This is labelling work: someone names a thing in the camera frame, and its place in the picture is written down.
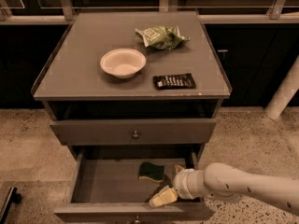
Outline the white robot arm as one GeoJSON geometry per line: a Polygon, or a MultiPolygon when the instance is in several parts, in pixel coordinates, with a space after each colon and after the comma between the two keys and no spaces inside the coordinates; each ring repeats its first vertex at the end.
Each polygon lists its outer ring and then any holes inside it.
{"type": "Polygon", "coordinates": [[[239,202],[243,196],[299,215],[299,180],[243,172],[233,166],[214,162],[204,170],[177,165],[173,186],[166,186],[150,200],[151,207],[174,203],[178,198],[239,202]]]}

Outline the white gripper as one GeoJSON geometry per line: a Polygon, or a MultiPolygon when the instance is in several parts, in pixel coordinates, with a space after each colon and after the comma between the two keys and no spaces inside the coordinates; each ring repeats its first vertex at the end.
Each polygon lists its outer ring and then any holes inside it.
{"type": "Polygon", "coordinates": [[[183,166],[175,165],[176,176],[173,180],[173,188],[165,186],[150,200],[151,207],[160,207],[174,203],[178,196],[185,200],[194,200],[204,195],[203,171],[185,169],[183,166]]]}

